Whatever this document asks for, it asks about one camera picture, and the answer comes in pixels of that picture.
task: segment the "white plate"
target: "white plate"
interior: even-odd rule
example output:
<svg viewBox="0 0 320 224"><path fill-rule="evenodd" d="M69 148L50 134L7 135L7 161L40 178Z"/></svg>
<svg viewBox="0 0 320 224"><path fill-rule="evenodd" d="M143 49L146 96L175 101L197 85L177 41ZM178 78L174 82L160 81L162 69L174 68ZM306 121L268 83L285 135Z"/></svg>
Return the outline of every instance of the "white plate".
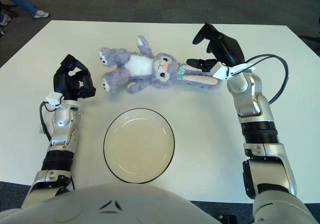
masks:
<svg viewBox="0 0 320 224"><path fill-rule="evenodd" d="M167 120L149 109L122 113L104 137L104 159L110 171L128 183L147 183L169 166L175 137Z"/></svg>

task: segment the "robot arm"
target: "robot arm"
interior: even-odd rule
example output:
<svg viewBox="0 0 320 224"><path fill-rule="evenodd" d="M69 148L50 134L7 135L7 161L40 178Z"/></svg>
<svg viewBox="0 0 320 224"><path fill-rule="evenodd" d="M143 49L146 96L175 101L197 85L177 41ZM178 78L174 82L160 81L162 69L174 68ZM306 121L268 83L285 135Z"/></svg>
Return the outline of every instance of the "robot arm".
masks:
<svg viewBox="0 0 320 224"><path fill-rule="evenodd" d="M70 76L75 68L81 71ZM40 105L40 117L44 133L49 139L49 147L39 171L22 204L29 207L68 191L73 156L78 144L78 124L80 122L78 98L93 97L93 86L88 69L72 55L67 55L53 78L54 91L46 97L47 102ZM53 133L50 136L42 119L43 105L54 108L52 117Z"/></svg>
<svg viewBox="0 0 320 224"><path fill-rule="evenodd" d="M297 187L285 147L279 142L270 104L262 94L261 79L245 63L238 42L206 23L193 44L208 39L208 53L217 60L189 59L187 64L227 80L245 139L243 181L246 194L254 200L254 223L315 223L296 198Z"/></svg>

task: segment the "floor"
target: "floor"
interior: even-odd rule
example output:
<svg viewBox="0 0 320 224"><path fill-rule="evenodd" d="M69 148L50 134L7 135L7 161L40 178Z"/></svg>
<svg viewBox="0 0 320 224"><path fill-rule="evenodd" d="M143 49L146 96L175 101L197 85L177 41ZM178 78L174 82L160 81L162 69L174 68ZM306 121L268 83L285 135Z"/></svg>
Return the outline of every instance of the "floor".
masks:
<svg viewBox="0 0 320 224"><path fill-rule="evenodd" d="M50 12L46 19L33 19L16 8L19 17L3 28L0 67L50 20L286 25L297 35L319 36L319 0L32 0ZM316 49L319 45L306 41ZM0 211L17 208L28 186L0 182ZM195 202L218 218L234 214L238 223L251 219L251 204ZM320 204L308 208L320 222Z"/></svg>

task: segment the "plush toy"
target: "plush toy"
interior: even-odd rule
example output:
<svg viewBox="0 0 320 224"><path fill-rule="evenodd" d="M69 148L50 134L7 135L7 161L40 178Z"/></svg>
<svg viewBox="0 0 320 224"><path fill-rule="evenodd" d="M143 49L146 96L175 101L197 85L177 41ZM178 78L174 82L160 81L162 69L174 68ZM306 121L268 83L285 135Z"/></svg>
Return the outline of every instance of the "plush toy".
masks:
<svg viewBox="0 0 320 224"><path fill-rule="evenodd" d="M177 63L169 54L154 56L147 40L140 35L137 38L138 52L126 49L101 48L99 59L106 67L117 66L102 77L102 86L106 92L113 92L119 85L128 83L127 91L136 93L152 85L155 88L170 87L175 83L186 83L203 89L216 89L220 81L209 72L202 72L186 64Z"/></svg>

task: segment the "person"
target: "person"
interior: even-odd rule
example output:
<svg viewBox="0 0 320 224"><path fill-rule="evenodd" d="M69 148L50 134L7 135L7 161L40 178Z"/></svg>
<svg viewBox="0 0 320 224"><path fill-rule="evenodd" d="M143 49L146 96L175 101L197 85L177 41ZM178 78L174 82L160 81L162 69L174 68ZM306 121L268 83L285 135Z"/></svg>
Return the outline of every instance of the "person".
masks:
<svg viewBox="0 0 320 224"><path fill-rule="evenodd" d="M30 0L10 0L17 6L31 14L33 18L47 18L49 16L48 12L39 10ZM0 12L0 25L6 26L10 22L11 18L5 13Z"/></svg>

